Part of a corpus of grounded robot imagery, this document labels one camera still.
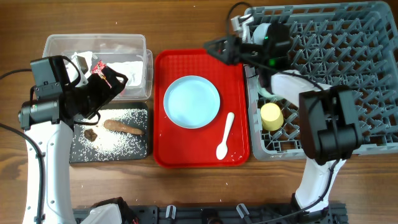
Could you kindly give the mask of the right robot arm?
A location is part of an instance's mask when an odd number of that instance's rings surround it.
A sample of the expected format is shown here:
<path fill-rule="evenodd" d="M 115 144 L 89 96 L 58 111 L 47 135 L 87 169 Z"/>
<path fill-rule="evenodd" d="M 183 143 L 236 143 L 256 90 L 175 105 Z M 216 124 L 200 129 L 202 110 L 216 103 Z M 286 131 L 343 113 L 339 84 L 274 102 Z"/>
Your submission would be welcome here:
<path fill-rule="evenodd" d="M 226 65 L 256 69 L 263 88 L 298 108 L 300 141 L 307 157 L 300 186 L 292 196 L 290 217 L 309 222 L 326 216 L 338 171 L 363 143 L 352 92 L 346 85 L 317 83 L 291 69 L 289 28 L 281 22 L 259 25 L 252 42 L 242 27 L 252 14 L 226 18 L 226 37 L 204 44 L 208 54 Z"/>

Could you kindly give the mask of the light green bowl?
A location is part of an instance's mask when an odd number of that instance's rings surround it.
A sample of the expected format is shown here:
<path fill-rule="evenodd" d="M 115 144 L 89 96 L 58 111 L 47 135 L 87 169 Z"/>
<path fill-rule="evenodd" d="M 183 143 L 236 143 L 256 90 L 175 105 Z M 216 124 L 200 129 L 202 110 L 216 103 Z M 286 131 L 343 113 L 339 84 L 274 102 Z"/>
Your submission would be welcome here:
<path fill-rule="evenodd" d="M 260 84 L 260 81 L 259 81 L 259 77 L 257 77 L 256 86 L 257 86 L 257 92 L 258 92 L 263 98 L 268 99 L 268 100 L 271 100 L 271 101 L 272 101 L 272 100 L 275 100 L 275 101 L 282 100 L 281 97 L 269 93 L 264 87 L 262 87 L 261 84 Z"/>

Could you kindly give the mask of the light blue plate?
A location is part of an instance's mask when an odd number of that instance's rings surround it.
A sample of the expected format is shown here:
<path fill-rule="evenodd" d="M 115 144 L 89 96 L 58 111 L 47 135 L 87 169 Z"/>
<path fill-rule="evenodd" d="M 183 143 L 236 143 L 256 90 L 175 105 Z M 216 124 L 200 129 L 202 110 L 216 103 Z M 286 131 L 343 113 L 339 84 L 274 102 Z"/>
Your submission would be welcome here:
<path fill-rule="evenodd" d="M 186 129 L 198 129 L 210 124 L 220 106 L 220 94 L 214 84 L 196 75 L 175 80 L 167 88 L 163 99 L 169 120 Z"/>

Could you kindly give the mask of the white tissue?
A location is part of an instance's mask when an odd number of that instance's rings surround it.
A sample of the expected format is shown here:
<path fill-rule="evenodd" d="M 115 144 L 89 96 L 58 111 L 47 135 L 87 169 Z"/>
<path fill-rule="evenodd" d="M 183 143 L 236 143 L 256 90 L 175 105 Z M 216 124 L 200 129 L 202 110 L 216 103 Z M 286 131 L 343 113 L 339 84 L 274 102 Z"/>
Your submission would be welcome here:
<path fill-rule="evenodd" d="M 82 53 L 75 52 L 70 59 L 74 65 L 79 69 L 80 72 L 80 82 L 77 87 L 86 85 L 88 83 L 88 78 L 91 76 L 91 71 L 94 66 L 99 62 L 99 58 L 91 51 L 86 51 Z M 66 64 L 67 73 L 71 82 L 78 78 L 78 72 L 75 67 L 68 62 Z"/>
<path fill-rule="evenodd" d="M 106 64 L 114 71 L 127 77 L 127 88 L 140 88 L 144 83 L 144 63 L 142 61 L 114 62 Z"/>

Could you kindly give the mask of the red strawberry cake wrapper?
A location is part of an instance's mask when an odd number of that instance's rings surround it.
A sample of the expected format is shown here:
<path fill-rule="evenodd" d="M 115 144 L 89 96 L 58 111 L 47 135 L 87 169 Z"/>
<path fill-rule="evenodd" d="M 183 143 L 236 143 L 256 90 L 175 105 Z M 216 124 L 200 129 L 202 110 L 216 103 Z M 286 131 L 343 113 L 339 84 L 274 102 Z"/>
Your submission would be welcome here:
<path fill-rule="evenodd" d="M 118 95 L 125 89 L 127 76 L 113 70 L 101 60 L 91 70 L 92 78 L 108 94 Z"/>

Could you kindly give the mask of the yellow plastic cup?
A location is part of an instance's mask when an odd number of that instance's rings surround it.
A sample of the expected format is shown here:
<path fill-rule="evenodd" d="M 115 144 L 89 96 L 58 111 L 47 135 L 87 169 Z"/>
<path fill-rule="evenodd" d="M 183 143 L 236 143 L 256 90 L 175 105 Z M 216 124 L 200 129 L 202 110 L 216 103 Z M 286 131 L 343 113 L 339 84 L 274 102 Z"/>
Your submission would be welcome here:
<path fill-rule="evenodd" d="M 282 111 L 275 103 L 266 103 L 261 109 L 262 127 L 267 131 L 275 131 L 284 123 Z"/>

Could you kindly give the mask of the white plastic spoon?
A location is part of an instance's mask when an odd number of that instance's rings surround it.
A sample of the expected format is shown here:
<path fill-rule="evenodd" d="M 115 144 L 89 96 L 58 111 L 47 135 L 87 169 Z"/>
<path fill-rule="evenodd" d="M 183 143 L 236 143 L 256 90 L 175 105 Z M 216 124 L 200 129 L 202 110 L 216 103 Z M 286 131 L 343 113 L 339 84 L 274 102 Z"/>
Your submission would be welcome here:
<path fill-rule="evenodd" d="M 229 112 L 226 117 L 223 138 L 222 138 L 220 144 L 216 148 L 216 158 L 218 160 L 223 160 L 227 155 L 227 152 L 228 152 L 227 140 L 228 140 L 229 132 L 231 131 L 233 121 L 234 121 L 234 113 Z"/>

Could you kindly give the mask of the small light blue bowl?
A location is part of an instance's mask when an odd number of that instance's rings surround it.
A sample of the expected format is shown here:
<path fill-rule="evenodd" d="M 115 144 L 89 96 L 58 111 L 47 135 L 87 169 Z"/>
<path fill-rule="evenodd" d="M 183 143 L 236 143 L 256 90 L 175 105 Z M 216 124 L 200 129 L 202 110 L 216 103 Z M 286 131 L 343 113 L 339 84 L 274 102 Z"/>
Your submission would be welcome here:
<path fill-rule="evenodd" d="M 252 42 L 254 44 L 262 45 L 264 43 L 270 25 L 270 23 L 262 23 L 256 27 L 252 34 Z"/>

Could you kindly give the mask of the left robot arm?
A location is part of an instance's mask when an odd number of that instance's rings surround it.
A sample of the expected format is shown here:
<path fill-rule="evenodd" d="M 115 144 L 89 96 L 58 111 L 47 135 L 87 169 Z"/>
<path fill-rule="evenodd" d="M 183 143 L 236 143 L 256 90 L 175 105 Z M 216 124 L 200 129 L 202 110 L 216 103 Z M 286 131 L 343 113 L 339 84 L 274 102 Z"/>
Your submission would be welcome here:
<path fill-rule="evenodd" d="M 35 85 L 23 103 L 19 122 L 28 149 L 28 193 L 24 223 L 75 223 L 70 198 L 69 156 L 75 118 L 90 119 L 128 81 L 98 62 L 89 77 L 79 68 L 70 79 L 68 57 L 56 55 L 30 63 Z"/>

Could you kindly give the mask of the brown carrot-shaped food scrap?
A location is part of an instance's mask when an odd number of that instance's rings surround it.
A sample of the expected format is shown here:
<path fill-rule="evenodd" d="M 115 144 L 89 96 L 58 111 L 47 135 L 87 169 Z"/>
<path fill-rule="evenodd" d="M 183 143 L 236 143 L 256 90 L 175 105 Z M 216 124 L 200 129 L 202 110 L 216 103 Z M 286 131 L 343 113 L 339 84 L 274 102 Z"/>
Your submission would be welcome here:
<path fill-rule="evenodd" d="M 135 135 L 143 135 L 144 131 L 138 128 L 133 128 L 131 126 L 128 126 L 126 124 L 123 124 L 119 121 L 107 119 L 104 123 L 103 126 L 111 131 L 118 131 L 118 132 L 123 132 L 123 133 L 129 133 L 129 134 L 135 134 Z"/>

